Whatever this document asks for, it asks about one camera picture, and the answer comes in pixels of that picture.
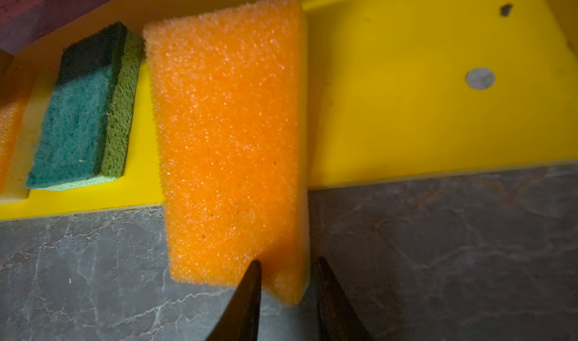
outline gray circle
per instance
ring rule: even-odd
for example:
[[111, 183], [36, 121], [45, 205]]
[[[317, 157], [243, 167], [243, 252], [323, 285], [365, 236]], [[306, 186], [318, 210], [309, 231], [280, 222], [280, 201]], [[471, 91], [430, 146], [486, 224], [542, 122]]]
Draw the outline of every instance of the gray circle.
[[496, 76], [488, 68], [475, 68], [466, 75], [466, 83], [475, 90], [485, 90], [494, 85]]

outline sponge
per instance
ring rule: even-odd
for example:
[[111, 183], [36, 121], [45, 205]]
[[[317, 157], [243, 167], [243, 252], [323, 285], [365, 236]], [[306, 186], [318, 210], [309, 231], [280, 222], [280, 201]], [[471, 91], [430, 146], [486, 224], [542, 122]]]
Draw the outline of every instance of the sponge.
[[122, 175], [141, 46], [115, 23], [64, 51], [29, 188], [63, 191]]
[[305, 18], [263, 0], [144, 29], [169, 271], [235, 286], [252, 259], [287, 304], [309, 282]]
[[13, 63], [0, 78], [0, 204], [28, 197], [26, 174], [33, 154], [18, 143], [37, 76], [28, 64]]

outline hole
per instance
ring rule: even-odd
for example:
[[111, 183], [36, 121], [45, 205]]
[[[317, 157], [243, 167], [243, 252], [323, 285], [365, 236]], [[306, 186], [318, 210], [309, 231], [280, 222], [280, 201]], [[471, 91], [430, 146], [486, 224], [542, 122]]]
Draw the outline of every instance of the hole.
[[488, 68], [475, 68], [466, 75], [466, 83], [475, 90], [485, 90], [494, 85], [496, 76]]
[[503, 17], [508, 17], [511, 12], [511, 9], [514, 7], [512, 4], [506, 4], [500, 8], [500, 15]]

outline green scouring pad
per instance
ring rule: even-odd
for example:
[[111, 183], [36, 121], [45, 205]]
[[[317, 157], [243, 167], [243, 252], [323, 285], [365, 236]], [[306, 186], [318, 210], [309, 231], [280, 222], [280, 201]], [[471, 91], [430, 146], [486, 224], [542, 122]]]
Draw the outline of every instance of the green scouring pad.
[[142, 39], [121, 23], [70, 45], [26, 186], [64, 191], [123, 174]]

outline marble countertop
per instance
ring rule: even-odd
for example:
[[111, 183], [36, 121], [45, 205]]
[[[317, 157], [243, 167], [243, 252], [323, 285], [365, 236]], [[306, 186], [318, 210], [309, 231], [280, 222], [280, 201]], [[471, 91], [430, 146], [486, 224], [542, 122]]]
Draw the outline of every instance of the marble countertop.
[[[578, 340], [578, 166], [312, 191], [376, 340]], [[173, 282], [163, 210], [0, 223], [0, 340], [199, 340], [232, 290]], [[314, 287], [264, 295], [260, 340], [317, 340]]]

